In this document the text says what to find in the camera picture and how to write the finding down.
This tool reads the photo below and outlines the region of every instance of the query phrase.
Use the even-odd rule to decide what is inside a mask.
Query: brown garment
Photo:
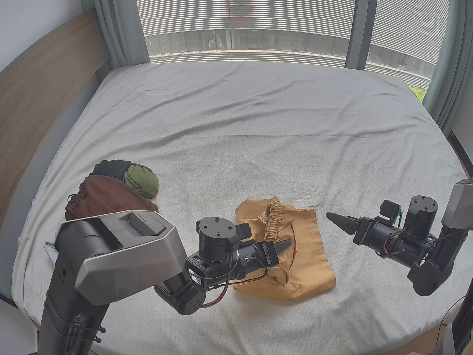
[[[290,239],[292,245],[279,254],[279,265],[268,276],[248,284],[235,285],[241,293],[280,300],[297,300],[330,289],[335,275],[323,250],[314,209],[282,205],[277,197],[245,200],[235,210],[236,223],[247,222],[256,241]],[[262,269],[247,279],[264,274]]]
[[[123,181],[110,176],[89,175],[80,184],[79,192],[69,196],[65,216],[70,221],[130,209],[157,212],[155,204]]]

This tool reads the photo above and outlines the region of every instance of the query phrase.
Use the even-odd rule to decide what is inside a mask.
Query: gray-green curtain
[[[473,65],[473,0],[449,0],[444,42],[423,104],[445,135]]]
[[[149,63],[136,0],[80,0],[82,9],[95,8],[110,53],[110,68]]]

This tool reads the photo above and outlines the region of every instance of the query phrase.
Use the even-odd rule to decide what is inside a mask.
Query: white bed sheet
[[[438,324],[468,287],[471,238],[445,284],[420,297],[407,268],[354,245],[325,218],[328,210],[374,217],[384,199],[407,208],[421,194],[438,202],[439,234],[452,185],[465,174],[400,79],[275,62],[146,64],[107,76],[33,201],[13,299],[36,324],[53,270],[43,245],[54,240],[67,196],[103,159],[156,172],[154,202],[188,253],[197,248],[195,221],[234,219],[247,198],[314,207],[337,282],[298,302],[230,290],[192,316],[151,288],[110,306],[97,354],[379,354]]]

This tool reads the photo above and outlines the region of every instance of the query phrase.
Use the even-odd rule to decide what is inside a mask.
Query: green grass
[[[423,88],[418,88],[418,87],[414,87],[414,86],[410,86],[409,84],[407,85],[412,92],[414,92],[414,94],[417,96],[417,98],[419,99],[420,102],[422,102],[422,100],[424,99],[424,96],[425,96],[425,93],[427,92],[426,89],[423,89]]]

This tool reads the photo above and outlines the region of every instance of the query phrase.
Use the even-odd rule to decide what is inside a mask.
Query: wooden headboard
[[[0,227],[41,140],[108,58],[91,9],[45,35],[0,72]]]

